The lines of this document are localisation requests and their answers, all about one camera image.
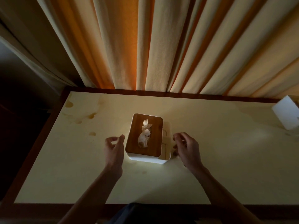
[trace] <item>table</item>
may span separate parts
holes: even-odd
[[[21,168],[17,178],[23,182],[13,183],[4,202],[14,197],[19,205],[75,203],[104,167],[104,139],[121,134],[127,138],[133,114],[142,113],[163,117],[172,133],[184,131],[194,137],[204,165],[241,203],[298,208],[299,140],[272,112],[276,100],[71,90],[64,93],[49,119],[52,123],[47,122]],[[28,159],[33,159],[32,168]],[[131,202],[209,204],[179,158],[160,165],[132,161],[125,154],[123,176],[107,204]]]

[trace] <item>hand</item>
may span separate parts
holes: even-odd
[[[122,134],[120,137],[109,137],[105,139],[105,168],[109,171],[112,171],[114,174],[117,174],[118,177],[121,177],[123,173],[123,157],[124,157],[124,148],[123,141],[125,136]]]
[[[200,160],[198,142],[186,133],[175,133],[173,140],[176,141],[174,146],[176,154],[178,154],[183,164],[194,173],[198,169],[202,169],[203,165]]]

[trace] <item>wooden lid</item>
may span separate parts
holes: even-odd
[[[146,119],[149,120],[149,124],[152,124],[151,135],[147,147],[140,148],[138,145],[138,137],[142,132],[143,121]],[[163,119],[161,117],[134,114],[126,144],[126,152],[159,157],[161,155],[162,135]]]

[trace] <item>white block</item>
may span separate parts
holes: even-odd
[[[289,96],[281,99],[272,109],[287,130],[299,127],[299,108]]]

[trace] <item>right hand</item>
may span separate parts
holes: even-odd
[[[200,160],[198,142],[186,133],[175,133],[173,140],[176,141],[174,146],[175,153],[177,153],[183,164],[194,173],[203,168]]]

